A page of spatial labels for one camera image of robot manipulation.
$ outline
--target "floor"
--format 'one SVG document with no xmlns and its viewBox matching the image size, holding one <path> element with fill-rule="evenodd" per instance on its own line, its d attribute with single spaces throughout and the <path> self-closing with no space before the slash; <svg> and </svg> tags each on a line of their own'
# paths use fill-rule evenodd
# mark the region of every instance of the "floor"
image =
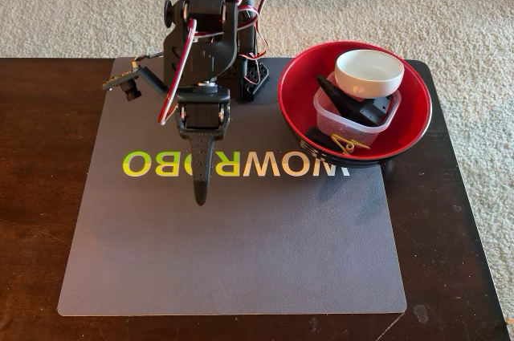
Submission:
<svg viewBox="0 0 514 341">
<path fill-rule="evenodd" d="M 164 0 L 0 2 L 0 57 L 132 56 L 158 51 L 167 33 Z M 268 0 L 261 24 L 270 55 L 357 39 L 429 64 L 514 318 L 514 0 Z"/>
</svg>

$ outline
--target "red bowl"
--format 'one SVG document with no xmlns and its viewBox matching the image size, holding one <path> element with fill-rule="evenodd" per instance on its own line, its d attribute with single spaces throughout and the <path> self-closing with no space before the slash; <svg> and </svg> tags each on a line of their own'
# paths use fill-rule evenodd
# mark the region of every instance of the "red bowl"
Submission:
<svg viewBox="0 0 514 341">
<path fill-rule="evenodd" d="M 398 88 L 402 102 L 391 125 L 377 137 L 370 150 L 356 149 L 352 156 L 346 156 L 319 146 L 304 134 L 310 127 L 316 126 L 316 109 L 312 103 L 319 88 L 316 75 L 328 76 L 334 70 L 337 57 L 356 48 L 374 49 L 395 56 L 405 66 L 405 74 Z M 406 151 L 422 138 L 432 114 L 430 94 L 416 70 L 392 52 L 368 43 L 335 41 L 316 44 L 289 62 L 280 75 L 278 88 L 280 110 L 300 138 L 302 147 L 312 155 L 336 164 L 340 163 L 339 160 L 345 164 L 349 161 L 376 164 L 378 160 Z"/>
</svg>

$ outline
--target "dark wooden table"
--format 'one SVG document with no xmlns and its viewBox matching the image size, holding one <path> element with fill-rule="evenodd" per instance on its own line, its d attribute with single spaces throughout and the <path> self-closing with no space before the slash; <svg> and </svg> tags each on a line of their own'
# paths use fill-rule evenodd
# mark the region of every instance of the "dark wooden table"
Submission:
<svg viewBox="0 0 514 341">
<path fill-rule="evenodd" d="M 403 315 L 61 317 L 112 62 L 0 59 L 0 341 L 509 339 L 431 80 L 429 131 L 382 168 Z"/>
</svg>

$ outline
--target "gray mat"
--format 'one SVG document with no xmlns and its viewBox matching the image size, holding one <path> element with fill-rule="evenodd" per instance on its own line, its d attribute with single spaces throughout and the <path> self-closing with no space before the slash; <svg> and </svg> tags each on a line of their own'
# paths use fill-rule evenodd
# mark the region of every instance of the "gray mat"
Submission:
<svg viewBox="0 0 514 341">
<path fill-rule="evenodd" d="M 118 59 L 113 73 L 129 69 L 129 61 Z M 189 142 L 173 121 L 157 123 L 163 99 L 143 83 L 143 96 L 131 103 L 118 89 L 107 94 L 59 299 L 61 315 L 406 309 L 380 169 L 325 168 L 311 157 L 304 162 L 276 103 L 276 80 L 286 62 L 265 59 L 271 81 L 259 99 L 244 106 L 233 102 L 226 139 L 215 149 L 227 160 L 239 152 L 239 168 L 218 168 L 239 175 L 221 176 L 214 168 L 203 207 L 194 202 L 184 164 Z M 160 65 L 157 60 L 149 67 L 161 73 Z M 130 177 L 122 162 L 135 151 L 147 153 L 152 164 L 144 173 L 144 161 L 134 157 L 131 171 L 144 174 Z M 178 171 L 176 176 L 156 173 L 156 156 L 164 151 L 180 153 L 176 168 L 162 169 Z M 261 176 L 253 162 L 246 174 L 250 152 L 260 164 L 269 152 Z"/>
</svg>

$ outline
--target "screw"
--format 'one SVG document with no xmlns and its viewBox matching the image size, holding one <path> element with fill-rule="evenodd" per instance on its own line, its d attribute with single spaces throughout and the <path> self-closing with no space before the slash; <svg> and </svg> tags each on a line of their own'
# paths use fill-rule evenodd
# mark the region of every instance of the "screw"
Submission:
<svg viewBox="0 0 514 341">
<path fill-rule="evenodd" d="M 219 110 L 219 123 L 223 123 L 223 121 L 225 120 L 225 108 L 221 108 L 221 110 Z"/>
</svg>

